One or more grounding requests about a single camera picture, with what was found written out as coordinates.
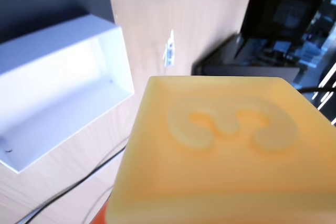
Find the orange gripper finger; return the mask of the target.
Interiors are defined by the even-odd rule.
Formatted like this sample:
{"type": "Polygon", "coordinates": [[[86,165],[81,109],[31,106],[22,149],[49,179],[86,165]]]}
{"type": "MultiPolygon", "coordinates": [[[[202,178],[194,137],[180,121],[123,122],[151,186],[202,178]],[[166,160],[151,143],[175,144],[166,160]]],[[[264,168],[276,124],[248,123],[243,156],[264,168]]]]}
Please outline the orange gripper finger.
{"type": "Polygon", "coordinates": [[[108,203],[105,202],[102,208],[98,211],[90,224],[106,224],[106,210],[108,203]]]}

